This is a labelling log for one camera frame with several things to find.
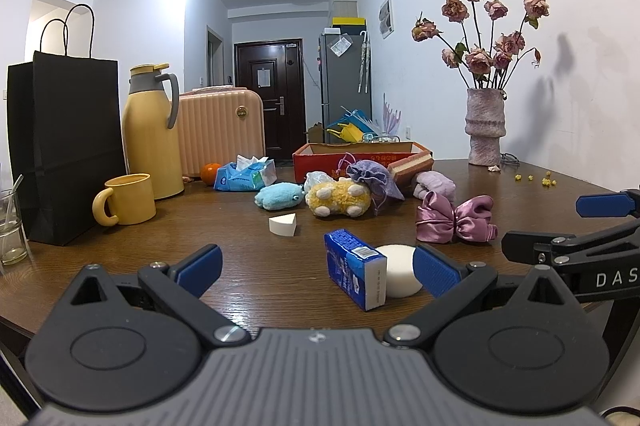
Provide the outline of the pink satin bow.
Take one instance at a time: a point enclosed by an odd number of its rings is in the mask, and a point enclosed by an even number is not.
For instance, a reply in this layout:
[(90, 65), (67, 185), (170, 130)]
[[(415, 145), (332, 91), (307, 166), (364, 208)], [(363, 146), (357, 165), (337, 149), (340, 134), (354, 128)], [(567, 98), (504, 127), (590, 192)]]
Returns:
[(437, 244), (491, 242), (498, 237), (498, 227), (491, 220), (493, 207), (494, 199), (489, 195), (453, 205), (443, 195), (428, 191), (416, 209), (416, 239)]

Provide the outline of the blue tissue pocket pack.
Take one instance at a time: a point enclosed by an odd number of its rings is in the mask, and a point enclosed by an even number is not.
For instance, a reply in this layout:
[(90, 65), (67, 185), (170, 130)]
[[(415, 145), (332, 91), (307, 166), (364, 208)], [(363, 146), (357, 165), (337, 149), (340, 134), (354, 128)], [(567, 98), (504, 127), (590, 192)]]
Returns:
[(346, 229), (324, 235), (330, 279), (363, 311), (386, 302), (387, 258)]

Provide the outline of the lilac fluffy towel roll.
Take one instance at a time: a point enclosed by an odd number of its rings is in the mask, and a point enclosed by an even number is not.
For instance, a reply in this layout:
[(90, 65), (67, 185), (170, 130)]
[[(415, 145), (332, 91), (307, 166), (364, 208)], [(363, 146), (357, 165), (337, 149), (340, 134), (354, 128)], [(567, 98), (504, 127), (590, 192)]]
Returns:
[(423, 200), (429, 192), (445, 197), (450, 203), (456, 198), (456, 184), (447, 176), (435, 171), (425, 171), (414, 179), (413, 196)]

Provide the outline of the white wedge makeup sponge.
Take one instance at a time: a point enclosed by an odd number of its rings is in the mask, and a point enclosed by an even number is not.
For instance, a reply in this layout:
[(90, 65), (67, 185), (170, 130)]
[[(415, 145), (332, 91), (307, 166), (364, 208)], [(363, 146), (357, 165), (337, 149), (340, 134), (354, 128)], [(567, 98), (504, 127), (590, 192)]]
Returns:
[(292, 238), (297, 228), (295, 213), (289, 213), (269, 218), (269, 231), (279, 237)]

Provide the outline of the blue plush toy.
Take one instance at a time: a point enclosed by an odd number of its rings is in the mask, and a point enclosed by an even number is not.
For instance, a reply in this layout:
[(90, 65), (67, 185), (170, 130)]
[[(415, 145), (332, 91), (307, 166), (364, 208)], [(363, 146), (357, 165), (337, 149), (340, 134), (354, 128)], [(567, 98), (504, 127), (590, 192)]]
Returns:
[(255, 195), (254, 202), (269, 212), (296, 207), (303, 201), (304, 191), (297, 183), (274, 183), (265, 186)]

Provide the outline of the pink layered sponge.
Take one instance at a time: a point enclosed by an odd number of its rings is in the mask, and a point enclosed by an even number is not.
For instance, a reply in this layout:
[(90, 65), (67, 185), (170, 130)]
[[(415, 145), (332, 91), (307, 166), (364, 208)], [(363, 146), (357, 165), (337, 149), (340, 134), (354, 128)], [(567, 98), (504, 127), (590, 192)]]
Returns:
[(424, 151), (414, 153), (410, 157), (405, 157), (387, 166), (390, 176), (398, 188), (405, 189), (410, 186), (412, 179), (422, 172), (431, 171), (434, 159), (431, 152)]

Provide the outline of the purple drawstring pouch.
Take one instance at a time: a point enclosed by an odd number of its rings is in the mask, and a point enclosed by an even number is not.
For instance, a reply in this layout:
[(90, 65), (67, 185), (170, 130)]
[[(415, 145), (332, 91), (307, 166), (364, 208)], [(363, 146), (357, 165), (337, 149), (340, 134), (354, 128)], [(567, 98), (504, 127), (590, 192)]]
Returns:
[(357, 160), (352, 153), (346, 153), (337, 163), (337, 169), (344, 171), (355, 183), (362, 183), (369, 188), (375, 214), (389, 199), (405, 200), (390, 171), (378, 162)]

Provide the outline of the yellow plush toy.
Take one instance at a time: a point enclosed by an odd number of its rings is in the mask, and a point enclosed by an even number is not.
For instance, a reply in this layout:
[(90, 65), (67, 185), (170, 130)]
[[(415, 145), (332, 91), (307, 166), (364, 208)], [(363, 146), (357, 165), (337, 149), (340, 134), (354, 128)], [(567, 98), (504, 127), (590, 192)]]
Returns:
[(331, 215), (357, 218), (369, 209), (371, 194), (366, 185), (350, 178), (340, 178), (312, 186), (305, 195), (305, 201), (318, 218)]

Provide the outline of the iridescent white mesh bag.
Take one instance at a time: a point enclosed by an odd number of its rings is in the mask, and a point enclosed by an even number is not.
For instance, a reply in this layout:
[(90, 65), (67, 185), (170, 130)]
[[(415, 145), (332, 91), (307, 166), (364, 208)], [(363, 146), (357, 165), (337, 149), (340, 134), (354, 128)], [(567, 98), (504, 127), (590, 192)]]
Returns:
[(333, 181), (333, 178), (329, 174), (326, 174), (326, 172), (309, 172), (306, 174), (304, 192), (308, 193), (313, 186), (319, 185), (319, 183), (329, 183), (330, 181)]

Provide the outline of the blue soft tissue pack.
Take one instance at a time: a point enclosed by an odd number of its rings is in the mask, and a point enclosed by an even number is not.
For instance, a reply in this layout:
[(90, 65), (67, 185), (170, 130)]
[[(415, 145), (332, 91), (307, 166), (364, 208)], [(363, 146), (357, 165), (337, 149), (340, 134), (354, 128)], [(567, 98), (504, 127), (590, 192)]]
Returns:
[(217, 191), (259, 191), (273, 185), (277, 181), (276, 165), (269, 157), (252, 157), (242, 155), (235, 162), (218, 168), (214, 189)]

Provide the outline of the yellow crumbs on table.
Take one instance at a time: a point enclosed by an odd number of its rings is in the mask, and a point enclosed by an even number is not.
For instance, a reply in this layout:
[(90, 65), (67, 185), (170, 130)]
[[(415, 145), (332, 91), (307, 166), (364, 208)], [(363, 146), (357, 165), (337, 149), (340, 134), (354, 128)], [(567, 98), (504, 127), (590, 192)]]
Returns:
[(552, 172), (547, 171), (544, 172), (541, 176), (536, 177), (534, 174), (521, 174), (516, 173), (514, 175), (514, 180), (519, 183), (520, 181), (528, 181), (529, 183), (533, 183), (535, 180), (538, 180), (541, 186), (544, 188), (555, 187), (558, 184), (558, 181), (552, 177)]

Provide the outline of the yellow mug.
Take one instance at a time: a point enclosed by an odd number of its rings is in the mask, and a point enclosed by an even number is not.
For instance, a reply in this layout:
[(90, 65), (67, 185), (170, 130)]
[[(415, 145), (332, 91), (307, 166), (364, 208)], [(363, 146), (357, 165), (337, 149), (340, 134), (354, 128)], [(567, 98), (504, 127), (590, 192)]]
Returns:
[(151, 175), (119, 176), (105, 183), (93, 200), (92, 213), (103, 227), (145, 223), (156, 215)]

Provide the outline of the orange fruit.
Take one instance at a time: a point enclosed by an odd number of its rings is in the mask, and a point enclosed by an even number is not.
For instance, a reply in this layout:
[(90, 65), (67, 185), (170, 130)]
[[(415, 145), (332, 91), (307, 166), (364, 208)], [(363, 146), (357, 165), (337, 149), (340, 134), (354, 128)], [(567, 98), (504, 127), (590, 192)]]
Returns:
[(207, 163), (201, 167), (200, 178), (206, 186), (213, 186), (216, 181), (218, 169), (221, 168), (219, 163)]

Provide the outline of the yellow thermos jug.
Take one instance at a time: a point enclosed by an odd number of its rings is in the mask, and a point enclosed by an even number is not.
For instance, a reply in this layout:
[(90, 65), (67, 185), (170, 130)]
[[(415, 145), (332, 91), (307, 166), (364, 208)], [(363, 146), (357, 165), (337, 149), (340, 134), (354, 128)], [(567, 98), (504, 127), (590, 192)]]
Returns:
[(130, 69), (122, 137), (130, 174), (149, 174), (155, 200), (183, 193), (177, 119), (179, 82), (169, 64)]

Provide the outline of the pink ribbed suitcase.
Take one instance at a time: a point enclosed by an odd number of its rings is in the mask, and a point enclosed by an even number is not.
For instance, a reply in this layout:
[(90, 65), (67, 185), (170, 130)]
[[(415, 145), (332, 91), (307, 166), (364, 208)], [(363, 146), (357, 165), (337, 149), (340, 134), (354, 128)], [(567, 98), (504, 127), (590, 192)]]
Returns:
[(266, 154), (262, 98), (246, 87), (212, 86), (181, 94), (177, 117), (182, 175), (209, 163)]

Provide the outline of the pink textured vase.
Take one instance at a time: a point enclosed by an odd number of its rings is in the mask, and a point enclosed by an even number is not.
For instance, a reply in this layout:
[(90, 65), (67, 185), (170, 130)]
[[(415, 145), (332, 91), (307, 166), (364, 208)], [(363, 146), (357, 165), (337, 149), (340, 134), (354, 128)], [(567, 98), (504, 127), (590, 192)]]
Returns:
[(504, 99), (501, 90), (470, 88), (466, 92), (464, 130), (470, 136), (470, 164), (476, 166), (500, 164), (500, 139), (506, 134)]

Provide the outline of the red cardboard box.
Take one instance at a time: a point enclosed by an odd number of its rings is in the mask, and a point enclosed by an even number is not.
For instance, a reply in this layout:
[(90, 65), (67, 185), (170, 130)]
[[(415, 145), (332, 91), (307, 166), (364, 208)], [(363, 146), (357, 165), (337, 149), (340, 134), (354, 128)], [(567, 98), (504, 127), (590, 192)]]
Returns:
[(306, 175), (314, 171), (336, 177), (340, 172), (338, 162), (343, 159), (372, 160), (388, 166), (422, 152), (428, 152), (428, 149), (415, 141), (356, 142), (343, 145), (306, 143), (292, 155), (294, 178), (296, 183), (303, 183)]

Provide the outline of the purple decorative plant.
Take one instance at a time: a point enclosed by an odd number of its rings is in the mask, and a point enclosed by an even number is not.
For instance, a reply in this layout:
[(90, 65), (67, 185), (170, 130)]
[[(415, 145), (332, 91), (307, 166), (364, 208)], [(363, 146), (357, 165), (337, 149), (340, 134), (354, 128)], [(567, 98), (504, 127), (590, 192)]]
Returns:
[(383, 128), (388, 137), (397, 138), (401, 121), (401, 111), (393, 109), (383, 94)]

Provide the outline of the blue and yellow bags pile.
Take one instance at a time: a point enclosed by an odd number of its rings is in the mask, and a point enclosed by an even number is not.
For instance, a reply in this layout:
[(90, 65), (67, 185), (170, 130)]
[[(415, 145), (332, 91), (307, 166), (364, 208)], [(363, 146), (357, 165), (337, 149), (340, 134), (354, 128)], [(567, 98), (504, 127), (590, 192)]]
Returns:
[(329, 125), (326, 134), (344, 142), (372, 142), (382, 135), (382, 131), (363, 111), (346, 111), (334, 123)]

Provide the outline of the clear glass cup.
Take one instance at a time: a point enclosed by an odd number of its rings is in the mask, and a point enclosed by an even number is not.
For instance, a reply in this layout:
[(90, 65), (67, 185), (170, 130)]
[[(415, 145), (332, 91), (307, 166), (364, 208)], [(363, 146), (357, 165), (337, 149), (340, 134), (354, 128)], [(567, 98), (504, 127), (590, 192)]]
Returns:
[(18, 176), (10, 190), (1, 191), (1, 272), (6, 266), (18, 264), (32, 255), (17, 198), (23, 178)]

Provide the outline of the black paper bag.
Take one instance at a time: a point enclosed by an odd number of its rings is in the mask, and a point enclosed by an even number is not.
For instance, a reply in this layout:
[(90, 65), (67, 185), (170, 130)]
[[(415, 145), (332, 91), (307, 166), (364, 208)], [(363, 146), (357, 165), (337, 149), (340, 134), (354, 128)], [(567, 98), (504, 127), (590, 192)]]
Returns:
[(6, 125), (27, 238), (72, 242), (93, 226), (103, 184), (126, 172), (117, 62), (37, 50), (11, 64)]

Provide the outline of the dried pink roses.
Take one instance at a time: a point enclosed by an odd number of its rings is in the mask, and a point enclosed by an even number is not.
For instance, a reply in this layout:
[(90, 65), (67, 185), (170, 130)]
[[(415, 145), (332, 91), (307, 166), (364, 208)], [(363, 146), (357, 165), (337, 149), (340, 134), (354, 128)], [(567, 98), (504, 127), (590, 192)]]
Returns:
[(529, 46), (523, 34), (525, 28), (539, 28), (541, 20), (550, 15), (547, 0), (523, 0), (522, 16), (511, 32), (497, 31), (497, 23), (509, 15), (510, 9), (500, 0), (445, 0), (440, 12), (446, 21), (460, 28), (461, 38), (454, 42), (446, 38), (434, 20), (420, 15), (411, 28), (413, 42), (442, 43), (442, 62), (456, 70), (466, 88), (506, 91), (515, 70), (526, 59), (537, 68), (541, 51)]

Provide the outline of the grey refrigerator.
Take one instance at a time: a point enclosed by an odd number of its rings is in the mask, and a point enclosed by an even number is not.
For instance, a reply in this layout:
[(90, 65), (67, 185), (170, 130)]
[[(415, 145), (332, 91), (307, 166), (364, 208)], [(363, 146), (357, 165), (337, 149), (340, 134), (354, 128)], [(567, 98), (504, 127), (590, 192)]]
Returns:
[(323, 142), (339, 143), (329, 132), (347, 113), (361, 111), (371, 116), (369, 82), (361, 64), (366, 29), (363, 26), (338, 27), (339, 34), (322, 34), (319, 38), (319, 71)]

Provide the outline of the dark brown door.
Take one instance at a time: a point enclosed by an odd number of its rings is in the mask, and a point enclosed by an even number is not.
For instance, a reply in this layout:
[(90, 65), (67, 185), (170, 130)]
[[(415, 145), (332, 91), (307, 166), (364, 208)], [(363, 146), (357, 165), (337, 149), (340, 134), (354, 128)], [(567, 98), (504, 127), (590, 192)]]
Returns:
[(292, 160), (306, 142), (302, 44), (293, 38), (234, 45), (235, 85), (262, 99), (266, 151), (274, 160)]

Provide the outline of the yellow box on fridge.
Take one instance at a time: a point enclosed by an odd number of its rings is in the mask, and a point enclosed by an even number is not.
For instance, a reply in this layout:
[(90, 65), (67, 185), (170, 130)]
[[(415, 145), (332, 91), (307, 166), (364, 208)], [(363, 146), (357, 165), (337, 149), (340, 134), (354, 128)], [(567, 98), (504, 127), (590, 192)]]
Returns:
[(333, 17), (332, 26), (365, 26), (367, 21), (361, 17)]

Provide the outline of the wall picture frame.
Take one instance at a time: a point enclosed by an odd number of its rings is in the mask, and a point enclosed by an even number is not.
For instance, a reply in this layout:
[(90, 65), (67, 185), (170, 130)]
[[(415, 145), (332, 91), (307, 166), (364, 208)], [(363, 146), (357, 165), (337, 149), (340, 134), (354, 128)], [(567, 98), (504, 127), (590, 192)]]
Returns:
[(383, 40), (394, 32), (393, 0), (384, 0), (378, 10), (378, 28)]

